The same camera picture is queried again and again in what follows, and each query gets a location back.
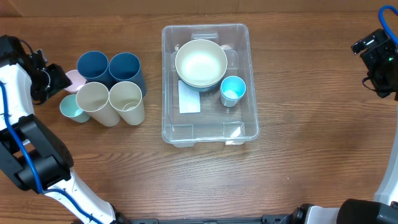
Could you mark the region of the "light blue small cup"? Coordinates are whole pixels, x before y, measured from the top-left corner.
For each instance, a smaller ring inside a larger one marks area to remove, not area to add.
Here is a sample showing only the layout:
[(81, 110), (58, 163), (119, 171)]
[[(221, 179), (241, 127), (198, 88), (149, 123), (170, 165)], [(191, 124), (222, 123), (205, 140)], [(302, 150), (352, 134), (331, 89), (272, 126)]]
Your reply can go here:
[(240, 100), (246, 92), (246, 83), (238, 76), (229, 76), (221, 82), (220, 91), (228, 100)]

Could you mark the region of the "pink small cup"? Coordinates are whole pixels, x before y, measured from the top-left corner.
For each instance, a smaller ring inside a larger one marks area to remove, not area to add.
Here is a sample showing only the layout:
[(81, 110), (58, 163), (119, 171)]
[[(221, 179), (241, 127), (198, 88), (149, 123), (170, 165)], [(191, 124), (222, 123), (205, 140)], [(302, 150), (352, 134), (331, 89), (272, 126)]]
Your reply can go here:
[(83, 87), (87, 80), (78, 72), (78, 70), (70, 70), (66, 73), (66, 76), (70, 79), (72, 84), (65, 88), (65, 90), (71, 94), (75, 94)]

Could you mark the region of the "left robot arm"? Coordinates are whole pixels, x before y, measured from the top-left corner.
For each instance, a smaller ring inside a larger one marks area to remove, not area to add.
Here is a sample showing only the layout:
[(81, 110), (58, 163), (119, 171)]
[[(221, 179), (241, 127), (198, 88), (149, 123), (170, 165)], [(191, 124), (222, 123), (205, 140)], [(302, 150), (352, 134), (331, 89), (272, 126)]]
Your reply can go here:
[(129, 223), (73, 170), (66, 145), (34, 114), (71, 80), (41, 50), (26, 53), (19, 39), (1, 41), (1, 170), (21, 190), (53, 198), (83, 223)]

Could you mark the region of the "blue bowl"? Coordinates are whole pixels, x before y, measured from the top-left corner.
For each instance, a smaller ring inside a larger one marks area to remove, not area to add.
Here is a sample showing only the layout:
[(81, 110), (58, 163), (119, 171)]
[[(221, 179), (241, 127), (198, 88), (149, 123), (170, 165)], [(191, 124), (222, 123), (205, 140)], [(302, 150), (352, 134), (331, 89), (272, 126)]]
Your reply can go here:
[(185, 82), (185, 81), (183, 81), (183, 80), (181, 80), (181, 79), (180, 79), (179, 81), (182, 81), (182, 83), (183, 83), (185, 86), (187, 86), (187, 88), (189, 88), (189, 89), (191, 89), (191, 90), (193, 90), (193, 91), (198, 91), (198, 92), (210, 91), (210, 90), (212, 90), (212, 89), (218, 87), (218, 86), (221, 84), (221, 82), (222, 82), (222, 80), (220, 80), (219, 82), (215, 83), (214, 85), (208, 86), (208, 87), (195, 87), (195, 86), (189, 85), (187, 82)]

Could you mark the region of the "grey small cup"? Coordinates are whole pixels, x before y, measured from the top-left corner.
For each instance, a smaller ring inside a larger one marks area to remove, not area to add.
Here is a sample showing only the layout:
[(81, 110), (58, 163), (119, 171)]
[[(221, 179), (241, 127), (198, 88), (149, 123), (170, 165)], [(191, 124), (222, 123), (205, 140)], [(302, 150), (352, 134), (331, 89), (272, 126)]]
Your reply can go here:
[(221, 103), (225, 107), (234, 107), (238, 101), (239, 101), (239, 97), (233, 91), (227, 92), (227, 95), (221, 94)]

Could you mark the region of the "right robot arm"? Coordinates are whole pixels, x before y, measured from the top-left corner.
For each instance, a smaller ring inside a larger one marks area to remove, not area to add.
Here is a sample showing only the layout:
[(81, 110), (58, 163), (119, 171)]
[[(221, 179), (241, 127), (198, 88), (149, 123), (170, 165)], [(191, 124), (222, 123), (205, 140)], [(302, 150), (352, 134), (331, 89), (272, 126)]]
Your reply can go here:
[[(368, 69), (362, 79), (372, 83), (371, 91), (380, 98), (397, 93), (397, 37), (384, 26), (351, 46), (360, 54)], [(282, 223), (397, 223), (397, 139), (394, 140), (383, 178), (368, 180), (379, 184), (373, 199), (349, 198), (339, 208), (326, 208), (304, 203)]]

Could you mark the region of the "mint green small cup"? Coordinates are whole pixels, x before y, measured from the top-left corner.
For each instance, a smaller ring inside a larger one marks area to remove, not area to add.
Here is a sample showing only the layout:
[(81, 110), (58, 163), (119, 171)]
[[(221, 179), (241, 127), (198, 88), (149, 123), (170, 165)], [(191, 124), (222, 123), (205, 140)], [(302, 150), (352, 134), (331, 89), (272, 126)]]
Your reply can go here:
[(76, 102), (76, 94), (66, 96), (60, 103), (60, 112), (78, 123), (87, 122), (91, 116), (83, 111)]

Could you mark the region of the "cream bowl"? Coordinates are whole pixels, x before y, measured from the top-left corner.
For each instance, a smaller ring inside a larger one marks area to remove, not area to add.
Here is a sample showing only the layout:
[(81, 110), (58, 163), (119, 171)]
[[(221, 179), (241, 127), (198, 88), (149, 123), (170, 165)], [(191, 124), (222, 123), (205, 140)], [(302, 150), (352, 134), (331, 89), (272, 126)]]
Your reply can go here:
[(206, 39), (184, 44), (176, 54), (175, 69), (191, 81), (209, 80), (225, 75), (228, 59), (225, 51), (215, 42)]
[(210, 78), (209, 76), (205, 76), (205, 78), (209, 78), (209, 80), (199, 80), (199, 81), (191, 81), (187, 77), (178, 74), (179, 79), (181, 79), (184, 83), (194, 88), (209, 88), (211, 86), (217, 85), (222, 81), (224, 75), (216, 76), (215, 78)]

